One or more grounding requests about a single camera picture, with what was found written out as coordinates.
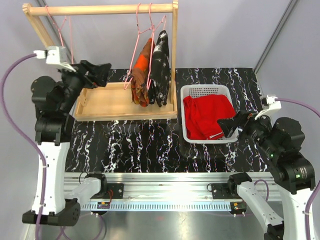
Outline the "red trousers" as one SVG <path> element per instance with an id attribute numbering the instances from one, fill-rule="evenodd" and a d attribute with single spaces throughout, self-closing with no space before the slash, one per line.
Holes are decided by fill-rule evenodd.
<path id="1" fill-rule="evenodd" d="M 229 99 L 222 94 L 211 94 L 183 99 L 187 137 L 190 140 L 217 140 L 224 136 L 217 120 L 236 115 Z"/>

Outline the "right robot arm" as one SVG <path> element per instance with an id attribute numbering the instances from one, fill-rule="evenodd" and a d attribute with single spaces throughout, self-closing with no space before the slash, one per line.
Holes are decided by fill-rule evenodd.
<path id="1" fill-rule="evenodd" d="M 263 228 L 263 238 L 313 240 L 315 231 L 310 210 L 318 188 L 314 167 L 300 152 L 305 140 L 300 123 L 280 117 L 272 124 L 267 115 L 243 111 L 217 123 L 225 137 L 240 128 L 240 137 L 252 140 L 267 156 L 266 164 L 280 193 L 283 217 L 274 213 L 245 172 L 231 175 L 226 189 L 230 197 L 241 198 L 248 205 Z"/>

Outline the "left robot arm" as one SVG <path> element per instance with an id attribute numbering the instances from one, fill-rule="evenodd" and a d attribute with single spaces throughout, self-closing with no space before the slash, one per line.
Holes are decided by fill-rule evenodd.
<path id="1" fill-rule="evenodd" d="M 105 87 L 112 65 L 81 60 L 72 70 L 60 69 L 61 80 L 40 76 L 31 85 L 35 106 L 35 144 L 39 151 L 36 195 L 25 224 L 74 226 L 81 206 L 91 197 L 102 199 L 109 187 L 104 174 L 89 173 L 71 193 L 64 193 L 65 165 L 75 118 L 70 114 L 82 90 Z"/>

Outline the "orange patterned trousers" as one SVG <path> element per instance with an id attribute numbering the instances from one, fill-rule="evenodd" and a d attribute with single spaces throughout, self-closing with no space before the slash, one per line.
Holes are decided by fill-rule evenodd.
<path id="1" fill-rule="evenodd" d="M 152 38 L 149 38 L 140 52 L 130 74 L 130 77 L 132 77 L 130 82 L 132 101 L 141 107 L 147 107 L 149 105 L 147 78 L 149 74 L 151 48 L 154 46 L 154 41 Z"/>

